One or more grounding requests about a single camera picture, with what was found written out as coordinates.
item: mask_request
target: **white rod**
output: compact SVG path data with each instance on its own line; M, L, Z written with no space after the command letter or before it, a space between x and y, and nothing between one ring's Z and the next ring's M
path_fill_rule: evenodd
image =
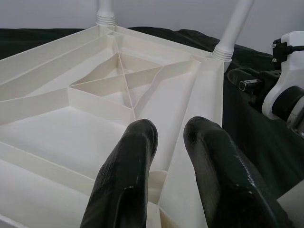
M238 0L222 39L214 48L212 56L225 62L228 66L233 56L233 48L248 17L254 0Z
M99 0L96 24L101 26L115 26L113 0Z

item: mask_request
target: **white wall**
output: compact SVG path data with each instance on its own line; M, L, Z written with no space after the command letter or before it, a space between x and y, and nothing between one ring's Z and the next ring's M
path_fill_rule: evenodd
M117 24L194 29L221 37L236 0L114 0ZM0 0L0 28L88 28L97 0ZM256 0L238 44L271 53L273 40L304 30L304 0Z
M15 227L0 220L0 228L15 228Z

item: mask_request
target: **white plastic tray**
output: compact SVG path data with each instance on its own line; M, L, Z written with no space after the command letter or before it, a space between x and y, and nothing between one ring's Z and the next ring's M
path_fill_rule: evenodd
M208 55L96 26L0 61L0 219L78 227L100 167L147 118L159 133L147 227L207 227L182 133L196 115L221 124L223 62Z

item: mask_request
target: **black cable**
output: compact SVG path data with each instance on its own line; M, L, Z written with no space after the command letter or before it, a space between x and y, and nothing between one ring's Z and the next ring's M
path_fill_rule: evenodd
M304 51L304 46L295 46L295 47L292 47L292 50L293 51Z
M286 55L290 55L295 51L304 51L304 46L288 46L288 47L286 47Z

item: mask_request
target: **dark green cloth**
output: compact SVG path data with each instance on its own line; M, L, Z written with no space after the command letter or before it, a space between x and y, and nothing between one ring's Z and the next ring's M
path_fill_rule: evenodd
M182 29L137 27L133 30L194 48L212 51L218 39ZM0 58L70 35L81 29L0 29ZM235 46L229 70L273 70L272 56ZM255 164L270 190L280 197L304 179L304 140L287 130L280 120L269 120L248 105L249 96L224 77L223 128Z

